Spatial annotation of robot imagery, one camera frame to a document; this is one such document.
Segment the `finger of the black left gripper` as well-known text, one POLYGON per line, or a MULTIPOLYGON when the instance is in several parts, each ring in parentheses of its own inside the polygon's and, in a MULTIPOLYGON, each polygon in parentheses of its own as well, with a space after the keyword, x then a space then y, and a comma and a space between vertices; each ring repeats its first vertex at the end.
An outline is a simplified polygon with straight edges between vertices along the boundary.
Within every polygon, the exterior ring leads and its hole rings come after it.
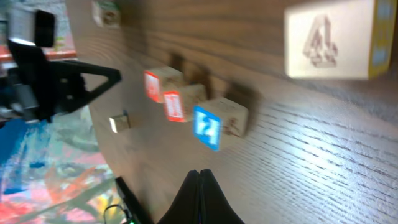
POLYGON ((72 113, 121 81, 119 70, 77 60, 51 61, 55 75, 55 112, 72 113))

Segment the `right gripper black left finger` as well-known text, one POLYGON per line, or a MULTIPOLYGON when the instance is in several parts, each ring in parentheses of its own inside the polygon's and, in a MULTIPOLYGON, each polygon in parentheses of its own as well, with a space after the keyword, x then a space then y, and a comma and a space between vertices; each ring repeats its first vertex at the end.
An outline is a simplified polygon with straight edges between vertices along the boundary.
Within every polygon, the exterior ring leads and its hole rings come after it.
POLYGON ((199 194, 199 173, 191 170, 158 224, 199 224, 199 194))

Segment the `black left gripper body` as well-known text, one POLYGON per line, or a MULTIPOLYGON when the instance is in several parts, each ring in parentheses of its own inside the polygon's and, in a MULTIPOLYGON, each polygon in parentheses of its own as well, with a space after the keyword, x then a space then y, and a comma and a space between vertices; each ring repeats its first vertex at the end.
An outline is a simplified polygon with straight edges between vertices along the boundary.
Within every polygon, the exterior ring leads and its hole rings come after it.
POLYGON ((43 50, 7 41, 16 66, 1 77, 1 122, 50 121, 53 116, 53 77, 43 50))

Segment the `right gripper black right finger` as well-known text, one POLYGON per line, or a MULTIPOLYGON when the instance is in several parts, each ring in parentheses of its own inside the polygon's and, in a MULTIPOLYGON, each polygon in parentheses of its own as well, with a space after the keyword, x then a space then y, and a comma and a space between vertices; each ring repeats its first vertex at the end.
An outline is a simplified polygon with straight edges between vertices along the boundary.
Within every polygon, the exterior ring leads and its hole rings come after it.
POLYGON ((209 169, 200 172, 200 218, 202 224, 244 224, 209 169))

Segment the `blue number 2 block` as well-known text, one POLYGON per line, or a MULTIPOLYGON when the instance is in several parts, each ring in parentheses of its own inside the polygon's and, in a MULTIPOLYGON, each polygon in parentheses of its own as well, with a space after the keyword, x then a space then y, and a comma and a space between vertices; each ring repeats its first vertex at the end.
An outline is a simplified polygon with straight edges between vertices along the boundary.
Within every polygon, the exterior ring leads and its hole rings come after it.
POLYGON ((193 107, 193 135, 212 151, 220 151, 244 136, 248 109, 227 98, 215 98, 193 107))

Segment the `red letter A block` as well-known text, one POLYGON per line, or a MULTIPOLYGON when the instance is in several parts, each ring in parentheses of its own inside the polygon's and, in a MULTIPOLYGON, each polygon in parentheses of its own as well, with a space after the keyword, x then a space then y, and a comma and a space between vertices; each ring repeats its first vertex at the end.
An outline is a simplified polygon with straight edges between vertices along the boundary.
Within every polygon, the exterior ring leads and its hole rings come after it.
POLYGON ((183 73, 172 67, 151 68, 144 71, 146 95, 156 103, 164 103, 164 91, 184 86, 183 73))

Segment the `red letter I block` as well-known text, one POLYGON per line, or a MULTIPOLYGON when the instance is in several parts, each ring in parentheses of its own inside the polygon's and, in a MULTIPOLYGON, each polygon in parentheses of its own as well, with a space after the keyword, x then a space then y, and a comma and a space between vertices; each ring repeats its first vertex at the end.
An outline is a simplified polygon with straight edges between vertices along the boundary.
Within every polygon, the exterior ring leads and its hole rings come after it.
POLYGON ((193 119, 193 107, 207 100, 202 84, 181 86, 164 92, 165 115, 169 121, 186 123, 193 119))

